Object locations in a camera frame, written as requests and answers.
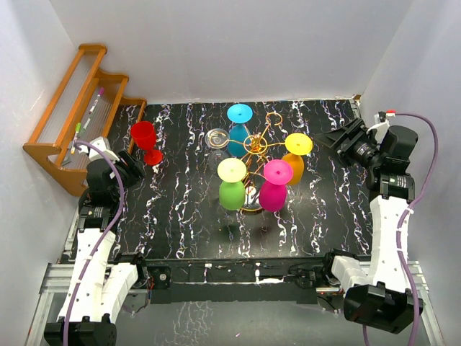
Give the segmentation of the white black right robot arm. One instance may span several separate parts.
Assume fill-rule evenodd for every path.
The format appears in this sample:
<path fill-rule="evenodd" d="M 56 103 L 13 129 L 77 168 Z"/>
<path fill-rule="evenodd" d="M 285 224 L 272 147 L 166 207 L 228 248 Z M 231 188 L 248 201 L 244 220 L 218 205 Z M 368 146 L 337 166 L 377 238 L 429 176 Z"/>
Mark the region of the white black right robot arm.
<path fill-rule="evenodd" d="M 415 183 L 406 170 L 419 136 L 410 128 L 389 124 L 380 141 L 378 133 L 376 127 L 367 128 L 356 119 L 314 137 L 340 162 L 366 169 L 372 213 L 369 269 L 362 269 L 357 255 L 333 249 L 323 259 L 321 277 L 343 290 L 346 320 L 398 334 L 424 310 L 407 274 L 408 219 Z"/>

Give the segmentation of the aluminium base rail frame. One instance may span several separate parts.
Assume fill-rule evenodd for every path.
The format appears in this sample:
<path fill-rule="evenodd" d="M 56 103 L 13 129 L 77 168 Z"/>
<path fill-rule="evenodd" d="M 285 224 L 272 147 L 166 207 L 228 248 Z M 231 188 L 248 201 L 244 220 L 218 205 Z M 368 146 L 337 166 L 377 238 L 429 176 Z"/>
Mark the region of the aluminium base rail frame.
<path fill-rule="evenodd" d="M 333 276 L 337 257 L 367 277 L 375 271 L 368 256 L 335 250 L 323 257 L 273 257 L 242 259 L 144 259 L 139 254 L 119 254 L 106 267 L 87 270 L 85 281 L 102 279 L 101 293 L 80 291 L 73 309 L 79 321 L 69 327 L 71 345 L 113 345 L 115 319 L 125 299 L 143 294 L 149 304 L 188 301 L 256 302 L 294 301 L 313 304 L 321 294 L 343 295 L 342 311 L 351 321 L 397 334 L 413 317 L 411 292 L 399 293 L 388 281 L 359 284 L 352 293 Z"/>

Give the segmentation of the purple cap marker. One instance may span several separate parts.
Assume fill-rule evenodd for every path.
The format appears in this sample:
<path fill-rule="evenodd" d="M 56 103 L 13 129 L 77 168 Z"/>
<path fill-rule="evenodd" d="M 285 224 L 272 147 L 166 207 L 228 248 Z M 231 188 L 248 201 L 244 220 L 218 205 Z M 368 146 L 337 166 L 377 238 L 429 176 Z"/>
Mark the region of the purple cap marker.
<path fill-rule="evenodd" d="M 103 94 L 104 94 L 104 87 L 101 87 L 99 89 L 98 93 L 97 93 L 96 99 L 94 100 L 92 106 L 89 109 L 89 114 L 90 115 L 94 112 L 94 110 L 95 110 L 95 108 L 96 108 L 96 106 L 97 106 L 97 104 L 98 104 L 98 102 L 101 99 Z"/>

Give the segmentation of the green cap marker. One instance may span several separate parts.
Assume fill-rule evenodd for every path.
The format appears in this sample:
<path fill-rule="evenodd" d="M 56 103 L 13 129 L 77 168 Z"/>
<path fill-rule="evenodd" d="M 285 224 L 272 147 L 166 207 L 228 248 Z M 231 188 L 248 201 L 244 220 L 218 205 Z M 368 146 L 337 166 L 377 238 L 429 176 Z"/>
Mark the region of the green cap marker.
<path fill-rule="evenodd" d="M 73 140 L 71 142 L 71 155 L 74 155 L 76 151 L 75 145 L 76 145 L 77 140 L 79 139 L 80 130 L 81 130 L 81 123 L 77 123 L 75 127 L 75 132 L 73 135 Z"/>

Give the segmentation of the yellow orange wine glass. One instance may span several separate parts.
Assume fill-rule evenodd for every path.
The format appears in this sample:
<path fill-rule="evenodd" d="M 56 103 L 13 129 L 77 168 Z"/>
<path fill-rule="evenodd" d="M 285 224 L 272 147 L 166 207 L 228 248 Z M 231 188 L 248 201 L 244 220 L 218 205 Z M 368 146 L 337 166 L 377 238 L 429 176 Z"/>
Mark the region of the yellow orange wine glass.
<path fill-rule="evenodd" d="M 312 139 L 304 133 L 292 133 L 285 139 L 285 148 L 287 153 L 282 160 L 287 162 L 293 170 L 293 176 L 288 185 L 298 184 L 304 172 L 304 159 L 313 150 Z"/>

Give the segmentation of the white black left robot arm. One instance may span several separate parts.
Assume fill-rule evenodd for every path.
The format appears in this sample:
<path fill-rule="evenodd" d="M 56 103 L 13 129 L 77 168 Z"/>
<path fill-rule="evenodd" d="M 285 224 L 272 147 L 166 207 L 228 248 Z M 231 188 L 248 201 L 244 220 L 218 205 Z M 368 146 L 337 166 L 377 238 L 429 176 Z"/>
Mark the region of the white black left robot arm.
<path fill-rule="evenodd" d="M 71 282 L 57 320 L 45 326 L 49 345 L 114 345 L 116 320 L 129 290 L 148 281 L 149 271 L 139 254 L 107 266 L 125 190 L 145 176 L 141 162 L 121 150 L 112 164 L 102 157 L 90 161 L 86 172 Z"/>

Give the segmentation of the blue wine glass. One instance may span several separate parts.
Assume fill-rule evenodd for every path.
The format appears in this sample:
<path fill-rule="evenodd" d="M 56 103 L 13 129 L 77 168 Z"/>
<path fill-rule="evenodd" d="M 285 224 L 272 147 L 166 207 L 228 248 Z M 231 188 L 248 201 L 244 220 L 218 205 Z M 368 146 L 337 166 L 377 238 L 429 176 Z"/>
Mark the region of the blue wine glass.
<path fill-rule="evenodd" d="M 253 110 L 245 104 L 232 105 L 227 111 L 228 119 L 234 124 L 229 131 L 228 152 L 231 156 L 238 158 L 247 154 L 244 147 L 249 131 L 246 124 L 253 116 Z"/>

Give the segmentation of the clear wine glass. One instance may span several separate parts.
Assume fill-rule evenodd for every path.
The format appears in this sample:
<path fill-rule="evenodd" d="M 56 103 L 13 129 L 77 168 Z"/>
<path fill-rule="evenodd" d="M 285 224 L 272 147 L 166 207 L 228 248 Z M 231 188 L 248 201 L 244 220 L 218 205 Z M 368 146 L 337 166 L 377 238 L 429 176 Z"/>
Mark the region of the clear wine glass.
<path fill-rule="evenodd" d="M 205 136 L 205 143 L 212 150 L 208 156 L 207 164 L 213 174 L 218 172 L 219 164 L 229 158 L 225 151 L 228 139 L 228 132 L 220 128 L 209 130 Z"/>

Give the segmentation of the red wine glass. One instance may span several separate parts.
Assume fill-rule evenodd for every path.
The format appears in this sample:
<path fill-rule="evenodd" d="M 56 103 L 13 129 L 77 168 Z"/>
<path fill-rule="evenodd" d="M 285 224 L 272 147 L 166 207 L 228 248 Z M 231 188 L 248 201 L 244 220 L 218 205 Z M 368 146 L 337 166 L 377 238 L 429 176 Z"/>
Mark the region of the red wine glass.
<path fill-rule="evenodd" d="M 160 164 L 163 154 L 155 149 L 156 130 L 154 125 L 148 121 L 140 121 L 134 124 L 130 129 L 130 134 L 136 146 L 144 150 L 143 160 L 147 165 Z"/>

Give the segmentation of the magenta wine glass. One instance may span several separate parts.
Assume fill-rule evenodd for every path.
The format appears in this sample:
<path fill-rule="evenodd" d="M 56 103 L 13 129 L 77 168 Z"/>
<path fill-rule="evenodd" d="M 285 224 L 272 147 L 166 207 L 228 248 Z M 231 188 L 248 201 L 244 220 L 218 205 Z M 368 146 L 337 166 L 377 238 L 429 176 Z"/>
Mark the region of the magenta wine glass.
<path fill-rule="evenodd" d="M 277 212 L 285 205 L 287 183 L 292 179 L 293 169 L 281 159 L 273 159 L 264 166 L 265 182 L 259 193 L 260 206 L 269 212 Z"/>

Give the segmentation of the wooden tiered shelf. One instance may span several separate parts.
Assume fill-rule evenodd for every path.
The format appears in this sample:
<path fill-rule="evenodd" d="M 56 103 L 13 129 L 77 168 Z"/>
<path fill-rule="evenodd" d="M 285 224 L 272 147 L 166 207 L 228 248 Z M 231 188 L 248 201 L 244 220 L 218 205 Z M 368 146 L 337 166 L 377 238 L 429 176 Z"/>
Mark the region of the wooden tiered shelf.
<path fill-rule="evenodd" d="M 86 189 L 86 165 L 89 158 L 75 151 L 71 142 L 77 123 L 79 139 L 93 141 L 103 136 L 112 150 L 132 151 L 130 127 L 140 121 L 147 105 L 145 99 L 128 97 L 129 78 L 101 67 L 107 48 L 103 44 L 81 44 L 65 72 L 42 117 L 23 149 L 70 195 L 80 196 Z M 89 109 L 97 93 L 104 94 L 94 112 Z M 65 160 L 71 163 L 62 167 Z"/>

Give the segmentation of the green wine glass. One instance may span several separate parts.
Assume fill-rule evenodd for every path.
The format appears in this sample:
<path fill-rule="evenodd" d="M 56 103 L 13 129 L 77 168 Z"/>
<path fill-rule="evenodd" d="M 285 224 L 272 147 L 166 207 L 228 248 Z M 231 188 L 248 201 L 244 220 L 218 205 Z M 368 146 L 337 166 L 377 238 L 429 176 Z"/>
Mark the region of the green wine glass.
<path fill-rule="evenodd" d="M 246 165 L 237 158 L 224 159 L 218 165 L 218 176 L 222 180 L 219 187 L 219 202 L 226 210 L 239 210 L 245 203 L 243 178 L 247 174 Z"/>

